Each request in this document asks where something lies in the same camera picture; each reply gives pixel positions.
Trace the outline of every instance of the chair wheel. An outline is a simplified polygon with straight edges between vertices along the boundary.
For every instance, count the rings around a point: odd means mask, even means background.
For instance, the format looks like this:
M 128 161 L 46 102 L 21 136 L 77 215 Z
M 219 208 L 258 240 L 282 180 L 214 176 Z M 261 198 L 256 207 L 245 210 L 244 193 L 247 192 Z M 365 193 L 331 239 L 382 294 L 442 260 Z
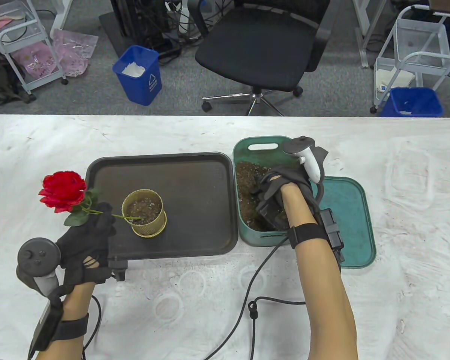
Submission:
M 201 105 L 201 109 L 208 113 L 212 109 L 212 105 L 208 101 L 204 101 Z
M 299 98 L 300 95 L 303 94 L 303 89 L 300 86 L 297 86 L 294 91 L 293 91 L 293 96 L 295 96 L 296 98 Z

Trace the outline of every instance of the gold flower pot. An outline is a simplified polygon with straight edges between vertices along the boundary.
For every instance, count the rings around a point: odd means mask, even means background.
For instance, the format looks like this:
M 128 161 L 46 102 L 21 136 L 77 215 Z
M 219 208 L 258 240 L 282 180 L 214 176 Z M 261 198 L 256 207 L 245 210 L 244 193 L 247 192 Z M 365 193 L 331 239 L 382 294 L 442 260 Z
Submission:
M 132 204 L 136 200 L 143 199 L 144 197 L 148 197 L 151 199 L 156 199 L 160 202 L 162 208 L 160 209 L 160 213 L 155 218 L 155 220 L 145 223 L 143 225 L 137 225 L 135 223 L 132 223 L 131 220 L 124 219 L 127 221 L 127 223 L 130 224 L 132 227 L 134 233 L 136 235 L 141 236 L 143 238 L 153 238 L 154 236 L 157 236 L 160 234 L 167 225 L 167 214 L 164 210 L 164 202 L 159 194 L 157 194 L 155 191 L 150 189 L 140 189 L 132 192 L 130 195 L 128 195 L 122 204 L 122 215 L 123 216 L 129 216 L 128 214 L 125 214 L 126 209 L 129 207 L 130 204 Z

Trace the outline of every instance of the green leaf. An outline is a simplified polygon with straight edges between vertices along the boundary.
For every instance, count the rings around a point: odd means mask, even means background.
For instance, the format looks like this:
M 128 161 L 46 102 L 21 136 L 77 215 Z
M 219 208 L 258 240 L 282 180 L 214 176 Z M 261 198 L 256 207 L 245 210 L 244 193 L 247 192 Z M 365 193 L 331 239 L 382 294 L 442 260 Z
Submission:
M 86 223 L 88 214 L 85 211 L 73 212 L 65 219 L 63 223 L 65 226 L 80 226 Z

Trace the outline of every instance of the hand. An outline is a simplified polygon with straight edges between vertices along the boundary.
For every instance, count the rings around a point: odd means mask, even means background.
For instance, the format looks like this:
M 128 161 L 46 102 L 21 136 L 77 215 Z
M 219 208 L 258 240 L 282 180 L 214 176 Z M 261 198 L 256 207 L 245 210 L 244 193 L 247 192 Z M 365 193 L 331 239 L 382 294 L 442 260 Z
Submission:
M 314 195 L 309 175 L 303 166 L 298 168 L 286 166 L 273 168 L 260 181 L 260 189 L 264 192 L 263 199 L 268 201 L 272 197 L 275 197 L 282 209 L 283 200 L 280 190 L 286 187 L 299 187 L 305 199 Z
M 309 177 L 302 166 L 299 168 L 279 166 L 270 170 L 260 180 L 255 193 L 260 199 L 256 210 L 278 230 L 288 229 L 282 191 L 291 187 L 302 192 L 305 199 L 313 199 Z
M 105 269 L 84 271 L 93 268 L 91 263 L 86 261 L 88 257 L 97 261 L 100 268 L 107 267 L 108 238 L 115 233 L 112 206 L 102 202 L 94 210 L 102 211 L 103 214 L 90 215 L 86 223 L 71 227 L 57 240 L 61 252 L 60 266 L 65 269 L 64 285 L 78 285 L 86 281 L 100 284 L 111 276 L 111 271 Z

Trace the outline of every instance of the wrist strap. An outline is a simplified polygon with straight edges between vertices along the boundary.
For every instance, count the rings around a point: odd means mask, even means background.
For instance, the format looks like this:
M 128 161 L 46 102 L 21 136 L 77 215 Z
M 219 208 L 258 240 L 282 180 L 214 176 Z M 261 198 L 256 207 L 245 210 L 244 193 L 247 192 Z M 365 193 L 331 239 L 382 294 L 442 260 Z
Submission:
M 293 226 L 287 231 L 287 235 L 292 249 L 295 249 L 299 243 L 310 239 L 324 239 L 329 242 L 327 232 L 323 226 L 316 223 L 303 223 L 299 226 Z
M 87 333 L 88 314 L 82 319 L 72 321 L 61 321 L 58 324 L 52 341 L 71 340 L 79 338 Z

